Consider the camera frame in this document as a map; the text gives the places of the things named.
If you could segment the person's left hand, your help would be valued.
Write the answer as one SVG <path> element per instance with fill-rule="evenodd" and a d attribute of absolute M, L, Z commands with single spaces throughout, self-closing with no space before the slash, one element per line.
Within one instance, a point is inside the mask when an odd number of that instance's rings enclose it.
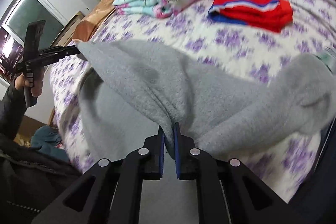
<path fill-rule="evenodd" d="M 15 88 L 20 91 L 24 87 L 30 87 L 30 92 L 33 97 L 39 97 L 42 94 L 43 90 L 43 78 L 44 78 L 44 71 L 40 71 L 39 73 L 34 74 L 34 84 L 31 85 L 28 78 L 25 77 L 23 74 L 19 75 L 15 79 Z"/>

